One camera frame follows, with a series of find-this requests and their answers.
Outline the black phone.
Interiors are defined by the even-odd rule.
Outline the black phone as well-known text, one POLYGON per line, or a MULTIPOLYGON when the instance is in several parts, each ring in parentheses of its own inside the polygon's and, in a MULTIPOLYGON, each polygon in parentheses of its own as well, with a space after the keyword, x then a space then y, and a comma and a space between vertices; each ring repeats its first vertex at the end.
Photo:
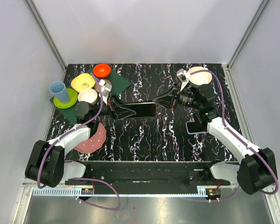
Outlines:
POLYGON ((156 115, 157 105, 154 102, 140 102, 126 104, 128 109, 136 112, 135 115, 129 118, 143 118, 143 117, 154 117, 156 115))

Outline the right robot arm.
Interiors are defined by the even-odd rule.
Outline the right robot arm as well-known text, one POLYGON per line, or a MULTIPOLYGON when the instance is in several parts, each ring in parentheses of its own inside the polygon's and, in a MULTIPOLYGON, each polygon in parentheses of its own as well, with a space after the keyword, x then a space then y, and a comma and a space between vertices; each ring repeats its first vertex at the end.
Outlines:
POLYGON ((153 102, 167 109, 183 105, 194 109, 195 121, 204 132, 217 138, 235 156, 238 165, 213 162, 203 172, 203 181, 213 185, 218 180, 235 184, 252 195, 274 184, 275 194, 279 189, 275 156, 271 149, 261 149, 235 131, 222 113, 214 106, 216 95, 209 84, 203 84, 194 92, 184 92, 181 84, 174 84, 167 92, 155 97, 153 102))

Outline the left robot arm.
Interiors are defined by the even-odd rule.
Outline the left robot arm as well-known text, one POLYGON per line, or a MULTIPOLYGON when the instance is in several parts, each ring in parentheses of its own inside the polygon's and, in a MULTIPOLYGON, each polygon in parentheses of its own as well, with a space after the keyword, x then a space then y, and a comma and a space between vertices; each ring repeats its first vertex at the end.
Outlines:
POLYGON ((39 140, 34 144, 25 177, 36 181, 40 189, 57 186, 63 178, 65 155, 95 135, 99 127, 96 118, 100 115, 110 115, 114 120, 120 120, 136 115, 136 111, 114 94, 108 96, 106 103, 103 100, 97 105, 78 102, 77 123, 70 130, 52 140, 39 140))

